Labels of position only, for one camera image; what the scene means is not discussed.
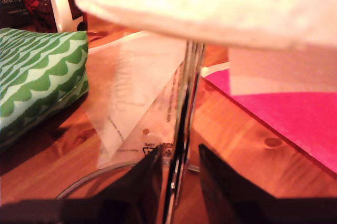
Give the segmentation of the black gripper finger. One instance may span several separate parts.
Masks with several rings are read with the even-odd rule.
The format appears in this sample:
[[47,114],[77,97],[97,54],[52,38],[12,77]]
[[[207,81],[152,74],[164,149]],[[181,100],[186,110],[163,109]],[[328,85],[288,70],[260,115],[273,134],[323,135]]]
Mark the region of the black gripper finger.
[[240,175],[204,144],[199,145],[200,179],[210,223],[271,223],[260,203],[272,196]]
[[95,223],[156,223],[163,180],[162,147],[96,196]]

